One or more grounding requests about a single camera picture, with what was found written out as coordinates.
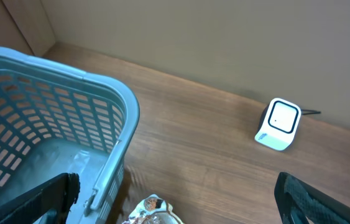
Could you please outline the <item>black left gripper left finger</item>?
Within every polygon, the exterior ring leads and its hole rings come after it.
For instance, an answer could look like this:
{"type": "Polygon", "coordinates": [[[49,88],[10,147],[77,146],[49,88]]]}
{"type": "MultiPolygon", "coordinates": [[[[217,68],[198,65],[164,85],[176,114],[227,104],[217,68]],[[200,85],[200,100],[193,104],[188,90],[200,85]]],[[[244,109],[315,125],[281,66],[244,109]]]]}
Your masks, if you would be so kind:
{"type": "Polygon", "coordinates": [[[77,203],[80,177],[62,173],[0,206],[0,224],[52,223],[67,221],[77,203]]]}

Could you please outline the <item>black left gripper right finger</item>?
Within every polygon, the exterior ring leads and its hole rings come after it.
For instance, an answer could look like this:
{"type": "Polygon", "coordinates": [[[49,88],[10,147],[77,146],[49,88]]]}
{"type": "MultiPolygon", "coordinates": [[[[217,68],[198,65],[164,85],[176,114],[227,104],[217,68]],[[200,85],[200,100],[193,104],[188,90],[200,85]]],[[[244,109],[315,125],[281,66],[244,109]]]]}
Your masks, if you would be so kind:
{"type": "Polygon", "coordinates": [[[287,172],[279,173],[274,196],[282,223],[350,224],[350,207],[287,172]]]}

